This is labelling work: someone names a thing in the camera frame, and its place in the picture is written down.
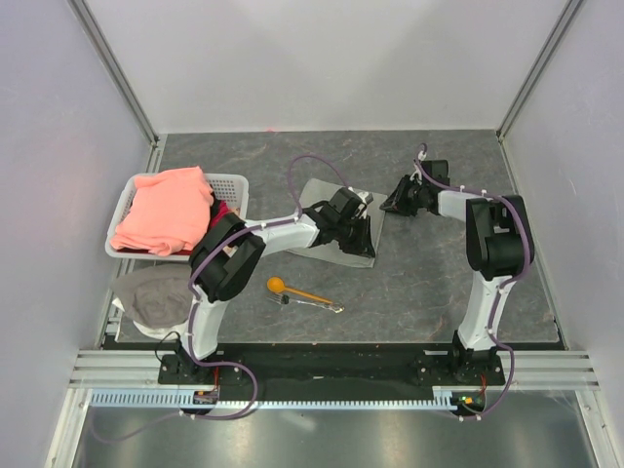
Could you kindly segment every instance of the metal utensil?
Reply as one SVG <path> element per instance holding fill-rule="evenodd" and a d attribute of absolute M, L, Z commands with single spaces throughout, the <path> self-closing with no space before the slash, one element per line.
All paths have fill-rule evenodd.
<path fill-rule="evenodd" d="M 328 309 L 331 310 L 333 312 L 335 312 L 336 314 L 342 312 L 344 310 L 344 306 L 342 304 L 339 304 L 337 302 L 334 302 L 332 304 L 326 304 L 323 302 L 313 302 L 310 300 L 299 300 L 299 299 L 293 299 L 290 296 L 286 295 L 286 294 L 278 294 L 276 292 L 270 292 L 267 296 L 267 298 L 270 301 L 276 302 L 280 305 L 286 305 L 289 304 L 291 302 L 296 302 L 297 304 L 305 304 L 305 305 L 314 305 L 315 307 L 321 307 L 322 309 Z"/>

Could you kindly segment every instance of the gray towel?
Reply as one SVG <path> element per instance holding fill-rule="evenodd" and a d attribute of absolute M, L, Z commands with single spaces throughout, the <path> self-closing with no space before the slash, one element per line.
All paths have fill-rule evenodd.
<path fill-rule="evenodd" d="M 188 318 L 192 292 L 188 265 L 150 266 L 120 276 L 111 289 L 128 318 L 152 329 L 164 329 Z"/>
<path fill-rule="evenodd" d="M 317 178 L 311 178 L 303 187 L 299 201 L 303 208 L 309 207 L 321 200 L 329 200 L 333 194 L 340 188 L 340 185 L 334 183 L 323 182 Z M 364 191 L 361 188 L 354 188 L 356 191 Z M 372 193 L 373 201 L 369 205 L 368 214 L 370 216 L 370 239 L 377 255 L 377 247 L 379 246 L 379 238 L 381 237 L 381 227 L 385 212 L 379 209 L 383 201 L 388 198 L 380 193 Z M 293 254 L 307 256 L 309 258 L 318 258 L 319 260 L 337 263 L 338 265 L 353 266 L 355 268 L 372 268 L 374 258 L 364 258 L 363 256 L 351 255 L 340 250 L 336 241 L 325 244 L 324 246 L 315 247 L 313 249 L 293 249 Z"/>

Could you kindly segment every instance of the white wall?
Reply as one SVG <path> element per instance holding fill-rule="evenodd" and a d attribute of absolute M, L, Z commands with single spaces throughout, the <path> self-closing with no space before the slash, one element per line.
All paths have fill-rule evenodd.
<path fill-rule="evenodd" d="M 0 2 L 0 465 L 43 466 L 113 262 L 104 233 L 148 151 L 64 0 Z"/>
<path fill-rule="evenodd" d="M 565 0 L 88 0 L 161 133 L 495 128 Z"/>
<path fill-rule="evenodd" d="M 508 138 L 568 340 L 624 441 L 624 4 L 585 2 Z"/>

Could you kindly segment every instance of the pink cloth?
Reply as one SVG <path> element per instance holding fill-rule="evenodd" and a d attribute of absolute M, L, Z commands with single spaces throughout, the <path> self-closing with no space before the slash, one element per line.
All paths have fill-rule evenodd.
<path fill-rule="evenodd" d="M 136 195 L 115 229 L 111 246 L 166 256 L 192 250 L 211 221 L 213 188 L 197 168 L 173 169 L 135 178 Z"/>

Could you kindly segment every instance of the white plastic basket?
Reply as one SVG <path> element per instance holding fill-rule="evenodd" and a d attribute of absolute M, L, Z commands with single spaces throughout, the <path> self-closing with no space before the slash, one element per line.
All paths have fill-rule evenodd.
<path fill-rule="evenodd" d="M 106 234 L 106 253 L 115 258 L 134 258 L 137 260 L 164 260 L 164 261 L 187 261 L 188 255 L 186 254 L 171 254 L 168 256 L 159 256 L 145 251 L 129 251 L 122 250 L 116 251 L 110 245 L 110 240 L 115 235 L 115 228 L 123 221 L 128 212 L 130 206 L 135 198 L 137 189 L 135 188 L 136 176 L 156 176 L 156 174 L 137 174 L 133 175 L 117 202 L 117 208 L 108 226 L 108 232 Z M 250 183 L 242 175 L 232 174 L 205 174 L 206 180 L 211 185 L 214 191 L 214 195 L 219 200 L 223 200 L 227 203 L 229 208 L 240 209 L 240 217 L 245 218 L 247 215 L 247 204 L 250 198 Z"/>

